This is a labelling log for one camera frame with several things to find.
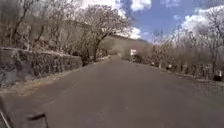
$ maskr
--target dry grass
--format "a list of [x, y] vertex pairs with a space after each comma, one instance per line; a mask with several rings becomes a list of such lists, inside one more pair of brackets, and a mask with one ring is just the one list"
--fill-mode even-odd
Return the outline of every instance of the dry grass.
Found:
[[16, 83], [11, 88], [1, 89], [0, 95], [5, 96], [6, 94], [9, 94], [9, 93], [16, 93], [18, 96], [28, 96], [36, 92], [36, 90], [38, 90], [39, 88], [52, 84], [55, 81], [60, 80], [62, 77], [65, 77], [66, 75], [70, 74], [71, 72], [72, 71], [59, 73], [59, 74], [51, 75], [45, 78], [36, 79], [33, 81], [28, 81], [28, 82], [19, 82], [19, 83]]

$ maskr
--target bare tree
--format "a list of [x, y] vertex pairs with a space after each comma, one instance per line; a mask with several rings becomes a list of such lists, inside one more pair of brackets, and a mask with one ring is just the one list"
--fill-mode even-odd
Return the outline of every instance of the bare tree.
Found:
[[79, 15], [80, 21], [91, 26], [90, 31], [94, 40], [92, 40], [93, 59], [96, 60], [96, 54], [100, 42], [111, 34], [121, 33], [130, 27], [130, 19], [120, 16], [118, 10], [112, 9], [106, 5], [89, 6]]

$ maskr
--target hillside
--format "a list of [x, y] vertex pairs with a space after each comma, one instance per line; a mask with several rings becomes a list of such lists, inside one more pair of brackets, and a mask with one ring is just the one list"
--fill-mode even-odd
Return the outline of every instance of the hillside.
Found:
[[150, 51], [152, 44], [144, 40], [133, 40], [121, 36], [108, 36], [103, 42], [101, 47], [109, 50], [109, 53], [124, 54], [129, 49], [136, 49], [139, 52]]

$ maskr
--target rock wall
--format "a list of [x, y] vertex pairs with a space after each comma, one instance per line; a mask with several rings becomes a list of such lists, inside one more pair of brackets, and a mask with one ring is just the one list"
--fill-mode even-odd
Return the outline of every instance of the rock wall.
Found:
[[80, 57], [0, 48], [0, 87], [80, 68]]

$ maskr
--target roadside vegetation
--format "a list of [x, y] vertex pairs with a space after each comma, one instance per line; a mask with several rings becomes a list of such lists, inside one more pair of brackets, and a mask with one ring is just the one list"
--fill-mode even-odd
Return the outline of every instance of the roadside vegetation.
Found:
[[221, 0], [206, 1], [212, 7], [203, 12], [208, 23], [198, 24], [193, 30], [174, 28], [172, 32], [155, 30], [153, 46], [147, 52], [140, 51], [141, 63], [169, 68], [173, 72], [210, 78], [217, 70], [224, 71], [224, 7]]
[[101, 41], [131, 26], [109, 6], [80, 8], [81, 0], [1, 0], [0, 46], [54, 51], [95, 61]]

